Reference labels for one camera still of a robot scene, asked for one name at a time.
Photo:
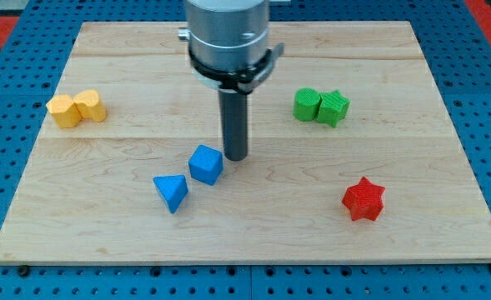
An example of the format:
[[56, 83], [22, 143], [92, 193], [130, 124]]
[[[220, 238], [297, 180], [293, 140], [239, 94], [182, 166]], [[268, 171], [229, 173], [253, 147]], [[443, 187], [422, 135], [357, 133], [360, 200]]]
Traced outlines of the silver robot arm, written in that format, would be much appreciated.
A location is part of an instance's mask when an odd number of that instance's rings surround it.
[[282, 43], [269, 41], [266, 0], [185, 0], [187, 26], [178, 36], [188, 43], [198, 80], [218, 92], [223, 150], [230, 161], [248, 155], [248, 95], [273, 72]]

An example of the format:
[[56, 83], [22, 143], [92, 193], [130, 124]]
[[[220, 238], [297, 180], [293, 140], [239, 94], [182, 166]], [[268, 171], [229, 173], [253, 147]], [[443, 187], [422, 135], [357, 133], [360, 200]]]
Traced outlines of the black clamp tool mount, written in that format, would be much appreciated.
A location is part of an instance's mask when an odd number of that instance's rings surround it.
[[273, 72], [276, 62], [284, 53], [284, 43], [268, 48], [264, 56], [255, 64], [237, 71], [223, 71], [204, 65], [188, 48], [190, 66], [193, 74], [208, 88], [223, 93], [250, 94]]

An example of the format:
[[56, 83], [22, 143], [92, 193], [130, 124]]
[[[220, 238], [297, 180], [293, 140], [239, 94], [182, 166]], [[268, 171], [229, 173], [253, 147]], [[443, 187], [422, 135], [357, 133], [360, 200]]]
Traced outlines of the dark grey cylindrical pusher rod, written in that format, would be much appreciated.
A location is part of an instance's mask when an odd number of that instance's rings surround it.
[[224, 155], [242, 161], [248, 155], [248, 97], [239, 93], [218, 93]]

